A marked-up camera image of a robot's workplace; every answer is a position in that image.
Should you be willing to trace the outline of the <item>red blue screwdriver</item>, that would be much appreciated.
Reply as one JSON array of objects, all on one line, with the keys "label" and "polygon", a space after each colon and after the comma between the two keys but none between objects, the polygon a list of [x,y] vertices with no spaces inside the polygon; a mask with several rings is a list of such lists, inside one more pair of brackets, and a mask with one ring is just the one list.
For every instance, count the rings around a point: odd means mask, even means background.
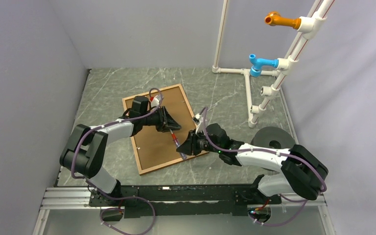
[{"label": "red blue screwdriver", "polygon": [[[174,132],[172,130],[170,130],[170,132],[171,132],[172,139],[173,139],[173,141],[175,143],[175,146],[176,146],[176,148],[178,148],[180,146],[180,143],[179,143],[176,135],[174,134]],[[178,152],[178,154],[180,155],[181,159],[183,159],[183,160],[187,159],[186,154],[181,153],[181,152]]]}]

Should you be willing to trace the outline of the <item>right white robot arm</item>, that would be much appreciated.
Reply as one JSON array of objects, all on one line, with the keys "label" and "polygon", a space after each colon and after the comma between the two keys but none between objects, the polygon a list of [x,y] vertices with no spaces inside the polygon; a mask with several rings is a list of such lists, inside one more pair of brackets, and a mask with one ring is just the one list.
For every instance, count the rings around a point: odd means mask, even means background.
[{"label": "right white robot arm", "polygon": [[285,193],[315,200],[327,190],[325,179],[329,170],[304,146],[257,147],[230,138],[217,123],[205,130],[190,130],[176,151],[188,156],[196,156],[202,151],[214,152],[228,165],[258,166],[276,172],[275,175],[259,175],[251,184],[250,196],[256,203]]}]

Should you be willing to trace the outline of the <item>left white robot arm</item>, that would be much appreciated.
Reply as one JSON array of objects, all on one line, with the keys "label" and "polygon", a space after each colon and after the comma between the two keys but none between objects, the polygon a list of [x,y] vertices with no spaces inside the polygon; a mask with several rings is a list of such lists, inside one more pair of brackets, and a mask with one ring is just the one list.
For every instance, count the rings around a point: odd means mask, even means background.
[{"label": "left white robot arm", "polygon": [[158,132],[180,130],[182,127],[161,105],[162,96],[136,96],[132,106],[113,122],[99,125],[75,126],[60,156],[60,165],[69,169],[73,178],[85,179],[102,191],[106,204],[116,205],[121,197],[121,183],[103,167],[107,145],[136,135],[145,126]]}]

